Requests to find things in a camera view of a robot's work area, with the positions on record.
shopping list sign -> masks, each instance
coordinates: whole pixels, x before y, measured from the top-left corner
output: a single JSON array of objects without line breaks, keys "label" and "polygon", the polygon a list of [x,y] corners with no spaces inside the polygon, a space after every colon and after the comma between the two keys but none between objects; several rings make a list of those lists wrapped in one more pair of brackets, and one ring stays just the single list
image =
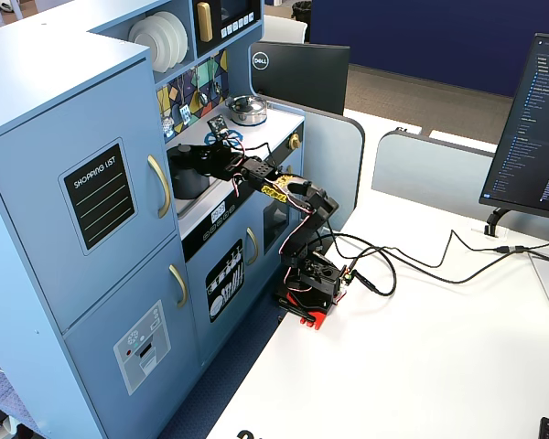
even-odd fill
[{"label": "shopping list sign", "polygon": [[87,250],[135,213],[120,144],[63,178]]}]

black pot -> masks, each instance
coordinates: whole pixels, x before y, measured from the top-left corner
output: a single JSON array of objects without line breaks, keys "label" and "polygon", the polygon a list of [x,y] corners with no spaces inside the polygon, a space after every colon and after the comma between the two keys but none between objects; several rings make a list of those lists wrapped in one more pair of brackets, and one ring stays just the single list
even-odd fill
[{"label": "black pot", "polygon": [[189,164],[191,146],[177,145],[167,151],[173,194],[178,199],[195,199],[210,187],[210,178],[199,174]]}]

black label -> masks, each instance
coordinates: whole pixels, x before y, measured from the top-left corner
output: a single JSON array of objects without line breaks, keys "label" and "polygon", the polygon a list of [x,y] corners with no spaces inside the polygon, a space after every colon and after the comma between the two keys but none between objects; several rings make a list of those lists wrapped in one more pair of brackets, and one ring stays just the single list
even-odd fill
[{"label": "black label", "polygon": [[119,144],[63,181],[88,250],[135,213]]},{"label": "black label", "polygon": [[244,249],[238,240],[205,278],[210,322],[218,318],[243,284]]},{"label": "black label", "polygon": [[199,249],[205,244],[211,236],[230,219],[230,216],[246,201],[253,193],[247,182],[238,186],[240,196],[236,197],[235,192],[231,192],[218,207],[203,219],[199,225],[193,229],[183,240],[183,254],[185,261],[188,262]]}]

dell monitor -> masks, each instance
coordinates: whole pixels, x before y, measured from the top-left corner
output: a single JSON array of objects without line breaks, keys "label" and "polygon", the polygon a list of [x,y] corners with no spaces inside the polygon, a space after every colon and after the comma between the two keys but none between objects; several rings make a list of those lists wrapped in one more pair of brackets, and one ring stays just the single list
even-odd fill
[{"label": "dell monitor", "polygon": [[349,47],[259,41],[251,60],[257,93],[343,115]]},{"label": "dell monitor", "polygon": [[[549,35],[534,37],[479,202],[549,218]],[[533,263],[549,296],[549,262]]]}]

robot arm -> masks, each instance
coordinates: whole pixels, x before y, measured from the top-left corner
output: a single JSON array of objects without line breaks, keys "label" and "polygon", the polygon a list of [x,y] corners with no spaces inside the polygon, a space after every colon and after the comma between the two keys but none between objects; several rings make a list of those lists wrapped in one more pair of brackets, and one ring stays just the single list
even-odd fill
[{"label": "robot arm", "polygon": [[234,183],[247,181],[252,189],[305,214],[279,251],[282,264],[287,267],[284,285],[278,293],[279,304],[302,316],[308,325],[319,328],[339,294],[344,270],[312,252],[307,244],[338,209],[338,203],[310,181],[282,173],[258,157],[232,150],[221,116],[209,121],[209,125],[216,142],[209,146],[182,145],[181,149],[187,153],[179,160],[204,176]]}]

